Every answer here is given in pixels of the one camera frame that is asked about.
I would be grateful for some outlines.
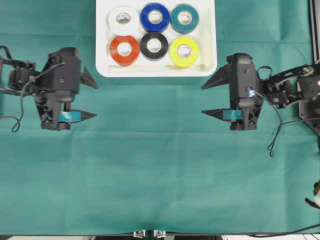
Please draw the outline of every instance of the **electrical wire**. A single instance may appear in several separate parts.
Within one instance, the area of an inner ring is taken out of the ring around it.
[[[37,79],[41,78],[42,76],[48,74],[49,72],[51,72],[53,69],[59,67],[59,66],[62,66],[62,65],[65,65],[66,63],[65,62],[61,62],[61,63],[58,63],[58,64],[55,64],[55,65],[52,65],[50,68],[48,68],[47,70],[43,71],[42,73],[40,73],[39,75],[37,76],[30,76],[29,78],[29,81],[23,86],[21,92],[20,92],[20,109],[21,109],[21,114],[20,114],[20,117],[17,118],[15,116],[1,116],[0,117],[0,120],[1,119],[15,119],[16,120],[16,123],[13,125],[11,131],[13,133],[17,133],[21,127],[21,121],[22,119],[24,118],[24,115],[25,115],[25,108],[24,108],[24,97],[25,97],[25,94],[26,94],[26,90],[27,90],[27,87],[31,84],[31,83],[34,83]]]
[[[273,72],[272,67],[270,67],[270,66],[261,66],[261,67],[259,67],[259,68],[258,68],[258,70],[257,70],[258,75],[260,75],[260,74],[259,74],[259,71],[260,71],[261,69],[267,69],[267,70],[270,70],[269,78],[271,78],[271,77],[272,77],[272,72]]]
[[[281,131],[281,128],[282,128],[284,122],[283,122],[283,119],[282,119],[282,117],[281,117],[281,114],[280,114],[278,108],[277,108],[275,105],[273,105],[273,103],[272,103],[267,97],[263,96],[260,92],[257,92],[257,91],[255,91],[255,94],[256,94],[257,96],[259,96],[260,98],[263,98],[263,99],[274,109],[274,111],[276,112],[276,115],[277,115],[278,118],[279,118],[280,124],[279,124],[279,126],[278,126],[278,128],[277,128],[277,130],[276,130],[276,133],[275,133],[275,136],[274,136],[272,142],[271,142],[271,143],[269,144],[269,146],[267,147],[267,149],[268,149],[268,151],[269,151],[270,157],[273,157],[273,156],[275,155],[274,147],[275,147],[275,145],[276,145],[276,141],[277,141],[277,139],[278,139],[278,136],[279,136],[279,134],[280,134],[280,131]]]
[[[294,78],[294,77],[296,77],[296,76],[291,76],[291,77],[289,77],[289,78],[286,78],[286,79],[284,79],[284,80],[276,83],[275,86],[280,86],[281,84],[284,84],[285,82],[291,80],[291,79]]]
[[[13,90],[13,89],[6,89],[6,88],[2,88],[0,87],[0,94],[8,94],[8,95],[14,95],[14,96],[20,96],[21,91],[18,90]],[[32,95],[32,93],[29,92],[25,92],[24,96],[29,96]]]
[[[314,237],[317,240],[320,240],[319,238],[317,238],[315,235],[311,234],[312,237]]]
[[[291,124],[304,123],[304,122],[312,121],[312,120],[320,120],[320,117],[312,117],[312,118],[307,118],[307,119],[293,120],[293,121],[284,122],[282,117],[281,117],[281,114],[280,114],[279,110],[277,109],[277,107],[275,105],[273,105],[272,102],[267,97],[265,97],[264,95],[262,95],[261,93],[259,93],[257,91],[255,91],[255,94],[257,96],[259,96],[260,98],[263,98],[265,101],[267,101],[269,103],[269,105],[275,110],[275,112],[276,112],[276,114],[277,114],[277,116],[279,118],[279,121],[280,121],[279,126],[277,127],[277,130],[276,130],[275,135],[273,137],[273,140],[267,147],[270,157],[273,157],[275,155],[274,148],[275,148],[277,139],[279,137],[279,134],[280,134],[281,129],[282,129],[283,126],[291,125]]]
[[[259,238],[259,239],[283,237],[283,236],[288,236],[288,235],[293,235],[293,234],[300,234],[300,233],[302,233],[304,231],[308,231],[308,230],[319,228],[319,227],[320,227],[320,224],[316,224],[316,225],[307,226],[305,228],[302,228],[302,229],[299,229],[299,230],[296,230],[296,231],[291,231],[291,232],[285,232],[285,233],[279,233],[279,234],[270,234],[270,235],[250,235],[249,237]]]
[[[10,53],[9,48],[7,48],[6,46],[0,46],[0,50],[3,49],[5,51],[6,57],[10,60],[12,60],[12,56]]]

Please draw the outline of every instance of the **metal bracket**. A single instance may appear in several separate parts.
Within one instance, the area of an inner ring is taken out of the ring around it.
[[[146,238],[146,230],[135,231],[133,233],[134,238],[145,239]]]
[[[147,240],[157,240],[157,239],[163,239],[166,237],[166,231],[161,230],[140,230],[135,231],[133,233],[134,238],[138,239],[147,239]]]
[[[166,231],[154,230],[153,233],[156,239],[162,239],[166,237]]]
[[[82,237],[82,240],[96,240],[95,236],[84,236]]]

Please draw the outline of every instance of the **blue tape strip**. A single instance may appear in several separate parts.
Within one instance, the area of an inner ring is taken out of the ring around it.
[[[152,11],[159,11],[162,14],[162,21],[158,24],[153,24],[149,21],[149,14]],[[159,3],[150,3],[144,7],[140,15],[143,28],[147,32],[164,32],[170,23],[170,12],[165,6]]]
[[[59,122],[61,123],[77,123],[81,122],[82,114],[80,111],[62,111],[60,112]]]
[[[223,110],[223,120],[243,119],[242,110]]]

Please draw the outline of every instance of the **green tablecloth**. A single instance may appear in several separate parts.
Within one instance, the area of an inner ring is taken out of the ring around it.
[[[236,52],[275,72],[312,62],[306,0],[216,0],[216,18],[219,66]],[[100,76],[94,0],[1,0],[0,44],[39,70],[47,53],[77,47],[100,85],[81,87],[74,103],[98,117],[71,131],[41,130],[32,98],[19,133],[0,122],[0,234],[285,232],[319,222],[304,203],[320,169],[307,126],[286,126],[269,158],[278,119],[267,104],[257,131],[231,132],[201,114],[229,106],[228,86]],[[2,116],[19,115],[17,98],[0,102]],[[297,108],[281,114],[292,120]]]

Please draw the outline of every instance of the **yellow tape roll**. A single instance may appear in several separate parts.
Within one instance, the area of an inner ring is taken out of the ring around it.
[[[170,58],[173,64],[180,68],[189,68],[195,64],[199,57],[199,52],[197,42],[190,37],[179,37],[170,46]]]

